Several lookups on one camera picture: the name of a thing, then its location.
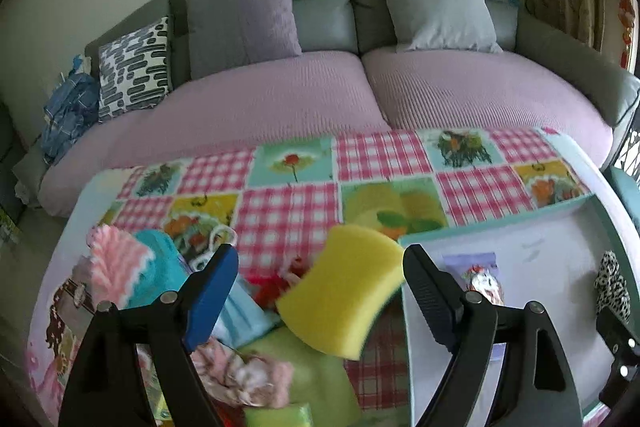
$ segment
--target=purple pillow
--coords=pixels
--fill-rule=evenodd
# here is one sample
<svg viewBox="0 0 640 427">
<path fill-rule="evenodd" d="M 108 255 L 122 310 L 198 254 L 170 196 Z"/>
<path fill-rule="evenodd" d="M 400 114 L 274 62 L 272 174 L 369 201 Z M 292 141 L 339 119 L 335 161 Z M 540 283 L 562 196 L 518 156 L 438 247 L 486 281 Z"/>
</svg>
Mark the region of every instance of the purple pillow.
<svg viewBox="0 0 640 427">
<path fill-rule="evenodd" d="M 302 54 L 293 0 L 186 0 L 192 78 Z"/>
</svg>

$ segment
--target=sofa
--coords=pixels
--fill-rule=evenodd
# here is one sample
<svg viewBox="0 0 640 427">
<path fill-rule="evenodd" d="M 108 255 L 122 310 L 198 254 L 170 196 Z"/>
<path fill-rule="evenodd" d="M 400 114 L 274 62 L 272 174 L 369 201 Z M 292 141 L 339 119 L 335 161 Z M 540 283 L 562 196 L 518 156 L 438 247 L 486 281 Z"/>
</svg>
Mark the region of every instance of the sofa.
<svg viewBox="0 0 640 427">
<path fill-rule="evenodd" d="M 396 53 L 385 0 L 293 0 L 303 54 L 191 78 L 185 0 L 151 0 L 87 44 L 170 15 L 174 91 L 158 106 L 93 126 L 44 173 L 37 147 L 18 179 L 68 216 L 99 171 L 238 146 L 390 128 L 544 126 L 608 166 L 638 107 L 640 81 L 508 0 L 485 0 L 501 54 Z"/>
</svg>

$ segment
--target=pink knitted item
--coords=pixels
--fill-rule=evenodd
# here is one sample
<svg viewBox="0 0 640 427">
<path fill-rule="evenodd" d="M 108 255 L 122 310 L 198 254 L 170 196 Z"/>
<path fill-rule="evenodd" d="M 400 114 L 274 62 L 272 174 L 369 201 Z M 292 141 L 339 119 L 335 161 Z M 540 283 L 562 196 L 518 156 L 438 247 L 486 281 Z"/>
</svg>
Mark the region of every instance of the pink knitted item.
<svg viewBox="0 0 640 427">
<path fill-rule="evenodd" d="M 191 354 L 207 394 L 232 407 L 289 405 L 293 365 L 258 354 L 242 357 L 210 337 Z"/>
<path fill-rule="evenodd" d="M 92 296 L 94 303 L 111 301 L 122 309 L 133 286 L 155 254 L 129 232 L 102 225 L 93 235 Z"/>
</svg>

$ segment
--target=gray pillow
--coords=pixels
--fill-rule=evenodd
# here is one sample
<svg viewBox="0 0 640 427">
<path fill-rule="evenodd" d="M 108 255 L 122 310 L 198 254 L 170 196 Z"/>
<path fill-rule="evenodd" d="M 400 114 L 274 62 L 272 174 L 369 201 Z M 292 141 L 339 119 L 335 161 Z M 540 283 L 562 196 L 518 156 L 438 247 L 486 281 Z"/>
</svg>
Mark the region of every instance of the gray pillow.
<svg viewBox="0 0 640 427">
<path fill-rule="evenodd" d="M 484 0 L 386 0 L 386 5 L 398 51 L 501 51 Z"/>
<path fill-rule="evenodd" d="M 292 0 L 186 0 L 191 78 L 302 54 Z"/>
</svg>

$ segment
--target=teal towel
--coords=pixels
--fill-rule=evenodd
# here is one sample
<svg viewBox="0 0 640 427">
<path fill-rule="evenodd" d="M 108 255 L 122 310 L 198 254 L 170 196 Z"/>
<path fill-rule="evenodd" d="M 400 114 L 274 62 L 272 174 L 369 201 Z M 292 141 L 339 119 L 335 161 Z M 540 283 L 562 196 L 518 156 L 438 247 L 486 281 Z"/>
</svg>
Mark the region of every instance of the teal towel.
<svg viewBox="0 0 640 427">
<path fill-rule="evenodd" d="M 136 232 L 134 237 L 156 255 L 149 261 L 133 286 L 127 308 L 146 306 L 166 291 L 178 291 L 189 276 L 174 242 L 164 232 L 141 230 Z"/>
<path fill-rule="evenodd" d="M 126 308 L 146 306 L 166 291 L 178 291 L 189 276 L 182 256 L 167 234 L 160 230 L 141 230 L 134 237 L 149 247 L 155 257 L 133 286 Z M 246 282 L 238 276 L 212 334 L 225 346 L 237 349 L 265 336 L 279 323 L 277 314 L 265 312 L 255 303 Z"/>
</svg>

